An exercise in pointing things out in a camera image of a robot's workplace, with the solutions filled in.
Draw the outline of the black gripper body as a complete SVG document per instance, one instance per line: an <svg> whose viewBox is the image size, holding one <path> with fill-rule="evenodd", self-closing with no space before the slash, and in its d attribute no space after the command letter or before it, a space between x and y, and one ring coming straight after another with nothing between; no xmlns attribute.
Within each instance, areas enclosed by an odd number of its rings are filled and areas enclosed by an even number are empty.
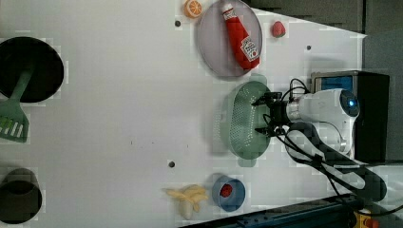
<svg viewBox="0 0 403 228"><path fill-rule="evenodd" d="M281 99L280 92L266 92L264 101L269 108L268 136L284 135L285 130L282 127L289 124L286 113L287 102Z"/></svg>

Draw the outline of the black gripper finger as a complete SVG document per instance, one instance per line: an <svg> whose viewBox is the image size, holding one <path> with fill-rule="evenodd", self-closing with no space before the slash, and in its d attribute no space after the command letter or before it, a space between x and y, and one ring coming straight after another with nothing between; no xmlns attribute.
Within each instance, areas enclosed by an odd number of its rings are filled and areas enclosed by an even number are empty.
<svg viewBox="0 0 403 228"><path fill-rule="evenodd" d="M256 131L266 137L273 136L273 129L270 128L269 126L256 128Z"/></svg>
<svg viewBox="0 0 403 228"><path fill-rule="evenodd" d="M264 96L258 98L255 102L252 103L252 106L259 106L259 105L265 105L266 104L266 98Z"/></svg>

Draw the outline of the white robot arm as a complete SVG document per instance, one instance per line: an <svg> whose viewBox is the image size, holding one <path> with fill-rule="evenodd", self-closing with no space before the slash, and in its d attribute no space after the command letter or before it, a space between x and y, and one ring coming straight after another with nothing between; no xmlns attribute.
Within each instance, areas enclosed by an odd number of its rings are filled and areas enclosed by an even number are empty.
<svg viewBox="0 0 403 228"><path fill-rule="evenodd" d="M383 200L387 186L376 173L347 154L353 149L355 120L360 113L355 95L342 88L305 93L283 101L279 92L266 92L252 103L267 105L267 122L258 132L282 140L287 154L309 165L357 196Z"/></svg>

